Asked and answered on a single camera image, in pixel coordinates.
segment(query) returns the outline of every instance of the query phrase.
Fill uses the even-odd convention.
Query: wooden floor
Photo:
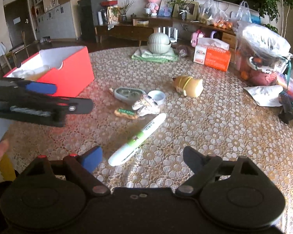
[[[128,46],[138,46],[139,42],[134,40],[124,40],[124,39],[117,39],[113,37],[109,37],[104,40],[102,43],[94,43],[94,42],[84,42],[84,41],[52,41],[51,43],[33,43],[27,47],[29,55],[33,55],[40,50],[49,49],[49,48],[56,48],[56,47],[64,47],[64,46],[77,46],[82,45],[88,48],[89,53],[100,51],[104,49],[110,48],[118,48],[118,47],[128,47]],[[27,53],[25,49],[19,51],[16,54],[17,64],[20,65],[22,61],[27,59]],[[12,57],[9,58],[9,62],[11,67],[14,68],[16,65]],[[3,73],[0,71],[0,78],[4,76],[9,71],[8,66],[3,68]]]

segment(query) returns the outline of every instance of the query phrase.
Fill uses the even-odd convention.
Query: plant pot
[[[120,16],[119,16],[119,21],[120,21],[120,22],[127,21],[127,15],[120,15]]]
[[[178,11],[178,18],[181,20],[187,20],[187,12],[184,10]]]

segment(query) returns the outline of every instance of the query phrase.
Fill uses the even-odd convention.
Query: brown door
[[[5,5],[4,14],[13,47],[23,43],[21,31],[25,32],[26,45],[35,41],[30,24],[27,0],[16,0]]]

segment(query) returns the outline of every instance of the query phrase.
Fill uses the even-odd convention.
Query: black cabinet
[[[99,25],[98,11],[104,8],[101,6],[101,2],[103,1],[107,0],[78,1],[82,40],[96,42],[96,33],[94,27]]]

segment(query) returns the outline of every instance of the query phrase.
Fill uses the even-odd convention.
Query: green towel
[[[164,54],[153,54],[148,50],[147,46],[141,46],[132,56],[131,59],[142,60],[142,61],[151,61],[151,62],[169,62],[177,61],[178,55],[174,53],[172,48],[169,49],[167,53]]]

